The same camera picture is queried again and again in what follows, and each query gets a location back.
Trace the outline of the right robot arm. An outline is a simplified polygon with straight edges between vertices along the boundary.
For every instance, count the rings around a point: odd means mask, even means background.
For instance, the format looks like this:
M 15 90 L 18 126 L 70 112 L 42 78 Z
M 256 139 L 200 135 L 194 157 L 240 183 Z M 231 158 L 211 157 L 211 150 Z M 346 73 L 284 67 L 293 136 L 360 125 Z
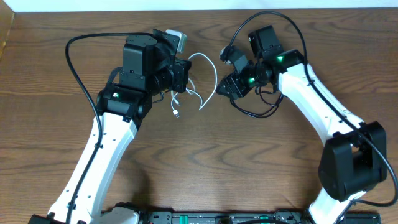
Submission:
M 347 110 L 304 64 L 298 50 L 285 51 L 272 26 L 248 35 L 254 63 L 236 46 L 221 50 L 220 59 L 234 67 L 216 88 L 234 103 L 270 83 L 289 98 L 318 133 L 324 150 L 318 167 L 322 189 L 303 223 L 338 223 L 354 200 L 387 177 L 386 132 Z

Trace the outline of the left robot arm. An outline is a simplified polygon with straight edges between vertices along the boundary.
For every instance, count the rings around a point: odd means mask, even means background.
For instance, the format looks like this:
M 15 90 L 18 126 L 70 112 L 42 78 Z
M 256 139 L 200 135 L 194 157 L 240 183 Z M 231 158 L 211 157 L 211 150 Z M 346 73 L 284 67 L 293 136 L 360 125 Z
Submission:
M 176 57 L 187 36 L 176 30 L 127 33 L 123 64 L 115 68 L 90 100 L 95 114 L 90 138 L 62 194 L 46 216 L 32 215 L 30 223 L 139 223 L 131 208 L 102 208 L 114 173 L 128 145 L 165 90 L 183 93 L 189 60 Z

